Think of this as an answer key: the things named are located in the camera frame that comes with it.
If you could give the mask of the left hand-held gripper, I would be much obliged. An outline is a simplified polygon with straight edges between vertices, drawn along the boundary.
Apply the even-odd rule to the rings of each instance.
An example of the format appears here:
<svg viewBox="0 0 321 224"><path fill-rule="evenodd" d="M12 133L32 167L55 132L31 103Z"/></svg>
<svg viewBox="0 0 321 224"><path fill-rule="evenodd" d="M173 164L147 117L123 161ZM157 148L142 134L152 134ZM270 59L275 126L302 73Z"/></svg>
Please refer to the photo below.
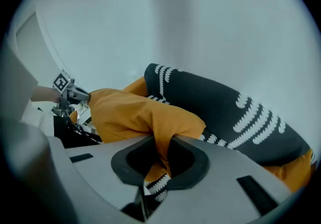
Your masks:
<svg viewBox="0 0 321 224"><path fill-rule="evenodd" d="M69 92L70 88L73 86L73 81L70 75L65 71L61 70L53 80L53 88L56 89L60 94L60 99L58 102L58 107L68 107L69 102ZM71 88L71 103L79 104L81 102L89 102L90 94L79 87Z"/></svg>

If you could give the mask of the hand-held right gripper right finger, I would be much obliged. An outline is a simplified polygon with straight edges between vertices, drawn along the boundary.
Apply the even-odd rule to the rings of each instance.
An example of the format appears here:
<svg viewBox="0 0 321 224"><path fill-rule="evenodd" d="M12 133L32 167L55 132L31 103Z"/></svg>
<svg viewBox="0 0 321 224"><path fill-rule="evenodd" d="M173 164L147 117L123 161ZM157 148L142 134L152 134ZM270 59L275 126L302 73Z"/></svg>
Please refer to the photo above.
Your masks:
<svg viewBox="0 0 321 224"><path fill-rule="evenodd" d="M168 158L168 193L148 224L262 222L291 194L273 174L226 147L174 137Z"/></svg>

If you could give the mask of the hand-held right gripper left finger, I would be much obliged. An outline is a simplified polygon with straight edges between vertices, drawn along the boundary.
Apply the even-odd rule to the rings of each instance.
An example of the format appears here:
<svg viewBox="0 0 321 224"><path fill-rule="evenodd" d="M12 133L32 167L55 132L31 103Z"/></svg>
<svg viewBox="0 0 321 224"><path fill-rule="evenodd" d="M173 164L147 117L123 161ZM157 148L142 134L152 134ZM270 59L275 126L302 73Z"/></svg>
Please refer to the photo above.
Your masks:
<svg viewBox="0 0 321 224"><path fill-rule="evenodd" d="M56 137L48 140L77 224L147 224L144 177L131 168L126 156L152 144L152 137L69 149Z"/></svg>

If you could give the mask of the person's left forearm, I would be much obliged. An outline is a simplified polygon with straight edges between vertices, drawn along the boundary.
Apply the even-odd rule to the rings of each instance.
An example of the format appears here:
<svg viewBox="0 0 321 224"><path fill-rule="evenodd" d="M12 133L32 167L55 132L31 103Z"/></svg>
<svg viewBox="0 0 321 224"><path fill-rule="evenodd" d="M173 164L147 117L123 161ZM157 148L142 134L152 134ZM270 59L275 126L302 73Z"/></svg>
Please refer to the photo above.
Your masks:
<svg viewBox="0 0 321 224"><path fill-rule="evenodd" d="M58 103L61 94L54 88L37 86L31 96L31 101L50 101Z"/></svg>

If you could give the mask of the person's black trousers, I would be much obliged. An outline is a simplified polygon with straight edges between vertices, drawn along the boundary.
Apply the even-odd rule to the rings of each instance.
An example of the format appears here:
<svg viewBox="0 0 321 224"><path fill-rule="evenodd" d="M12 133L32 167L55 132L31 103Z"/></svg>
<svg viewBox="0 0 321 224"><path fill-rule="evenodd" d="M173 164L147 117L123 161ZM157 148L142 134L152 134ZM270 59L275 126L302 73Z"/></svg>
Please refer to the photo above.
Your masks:
<svg viewBox="0 0 321 224"><path fill-rule="evenodd" d="M76 148L84 146L98 145L99 143L91 138L85 137L73 131L68 127L67 123L62 117L54 116L54 136L59 138L64 148Z"/></svg>

